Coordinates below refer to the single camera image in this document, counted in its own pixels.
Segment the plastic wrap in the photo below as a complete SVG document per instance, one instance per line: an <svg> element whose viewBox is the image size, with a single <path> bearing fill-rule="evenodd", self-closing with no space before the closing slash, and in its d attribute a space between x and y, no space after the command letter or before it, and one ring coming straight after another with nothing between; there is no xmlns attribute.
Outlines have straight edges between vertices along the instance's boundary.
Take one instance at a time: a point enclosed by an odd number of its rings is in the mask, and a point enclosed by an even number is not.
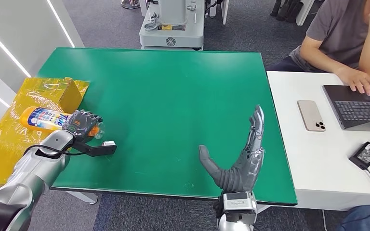
<svg viewBox="0 0 370 231"><path fill-rule="evenodd" d="M66 113L81 103L89 83L70 78L27 78L12 104L0 120L0 185L4 184L25 149L42 142L49 132L21 125L19 118L30 106Z"/></svg>

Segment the laptop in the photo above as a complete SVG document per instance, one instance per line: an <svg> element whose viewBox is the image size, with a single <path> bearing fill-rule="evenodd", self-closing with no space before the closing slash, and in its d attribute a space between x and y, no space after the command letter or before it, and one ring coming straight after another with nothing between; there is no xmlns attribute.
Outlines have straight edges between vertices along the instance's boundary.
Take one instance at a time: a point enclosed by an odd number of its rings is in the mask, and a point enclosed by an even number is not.
<svg viewBox="0 0 370 231"><path fill-rule="evenodd" d="M370 96L349 86L324 85L323 89L342 129L370 131Z"/></svg>

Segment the gray carpet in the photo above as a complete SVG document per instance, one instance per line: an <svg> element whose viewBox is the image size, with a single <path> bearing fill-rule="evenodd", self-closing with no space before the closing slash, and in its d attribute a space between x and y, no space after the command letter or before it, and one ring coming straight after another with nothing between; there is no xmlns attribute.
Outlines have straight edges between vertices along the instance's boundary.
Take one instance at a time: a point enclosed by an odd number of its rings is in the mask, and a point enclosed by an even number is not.
<svg viewBox="0 0 370 231"><path fill-rule="evenodd" d="M86 47L140 48L139 9L123 9L118 0L63 2ZM205 50L258 51L266 66L280 61L301 43L314 15L301 27L279 22L269 16L273 4L274 0L230 0L226 25L220 9L216 18L207 19ZM328 230L335 230L344 215L326 211ZM324 230L320 210L273 207L257 222L261 231ZM89 205L66 192L50 191L40 199L29 230L215 231L216 226L212 202L104 194L100 203Z"/></svg>
<svg viewBox="0 0 370 231"><path fill-rule="evenodd" d="M104 194L93 231L217 231L212 201ZM335 230L345 212L325 211ZM260 213L261 231L324 230L321 210L271 207Z"/></svg>
<svg viewBox="0 0 370 231"><path fill-rule="evenodd" d="M29 231L92 231L99 205L63 191L49 191L36 205Z"/></svg>
<svg viewBox="0 0 370 231"><path fill-rule="evenodd" d="M63 0L86 47L141 48L140 9L127 10L117 0ZM303 26L279 22L270 16L274 0L230 0L226 25L218 8L206 20L204 49L208 51L257 51L270 65L287 56L305 36L314 18ZM311 12L317 11L316 1Z"/></svg>

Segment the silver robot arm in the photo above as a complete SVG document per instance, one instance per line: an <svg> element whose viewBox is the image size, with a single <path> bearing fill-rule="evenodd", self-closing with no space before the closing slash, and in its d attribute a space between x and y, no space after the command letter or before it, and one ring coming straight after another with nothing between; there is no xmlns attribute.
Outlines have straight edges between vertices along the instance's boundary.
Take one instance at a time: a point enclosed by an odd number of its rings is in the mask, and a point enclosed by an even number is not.
<svg viewBox="0 0 370 231"><path fill-rule="evenodd" d="M73 147L90 156L114 153L116 146L113 142L101 147L84 144L92 139L88 134L101 121L90 112L76 111L63 130L52 132L41 144L28 148L7 183L0 187L0 231L28 229L40 196L47 193L70 160L71 154L66 152L68 148Z"/></svg>
<svg viewBox="0 0 370 231"><path fill-rule="evenodd" d="M199 146L199 159L218 187L223 189L214 208L219 231L252 231L257 203L252 192L263 164L262 137L264 114L259 105L249 119L251 126L245 147L229 170L221 169L210 158L208 149Z"/></svg>

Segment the bottle label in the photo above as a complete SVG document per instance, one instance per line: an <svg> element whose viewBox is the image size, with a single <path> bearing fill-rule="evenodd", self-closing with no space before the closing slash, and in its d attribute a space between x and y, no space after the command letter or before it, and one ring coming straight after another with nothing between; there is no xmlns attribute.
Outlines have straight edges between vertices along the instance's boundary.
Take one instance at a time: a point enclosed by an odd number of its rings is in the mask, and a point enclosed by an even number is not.
<svg viewBox="0 0 370 231"><path fill-rule="evenodd" d="M27 123L30 126L58 130L67 121L70 114L38 107L30 114Z"/></svg>

